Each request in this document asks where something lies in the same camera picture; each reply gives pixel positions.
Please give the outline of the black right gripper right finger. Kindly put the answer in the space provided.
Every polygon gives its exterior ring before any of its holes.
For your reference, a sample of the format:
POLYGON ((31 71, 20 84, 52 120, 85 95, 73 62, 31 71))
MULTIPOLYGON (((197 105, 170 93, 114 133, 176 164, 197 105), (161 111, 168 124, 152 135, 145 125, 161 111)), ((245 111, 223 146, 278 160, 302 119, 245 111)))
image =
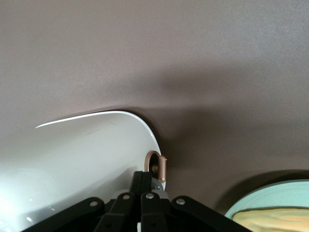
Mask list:
POLYGON ((152 174, 142 172, 141 230, 143 232, 248 232, 249 229, 188 197, 170 201, 151 188, 152 174))

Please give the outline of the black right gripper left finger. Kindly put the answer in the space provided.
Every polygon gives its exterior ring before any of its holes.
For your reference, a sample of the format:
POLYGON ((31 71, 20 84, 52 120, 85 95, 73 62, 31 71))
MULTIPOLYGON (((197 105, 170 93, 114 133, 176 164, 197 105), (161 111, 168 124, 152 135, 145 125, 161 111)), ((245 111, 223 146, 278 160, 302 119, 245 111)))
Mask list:
POLYGON ((144 172, 133 174, 129 190, 108 203, 97 197, 85 199, 25 229, 26 232, 136 232, 144 172))

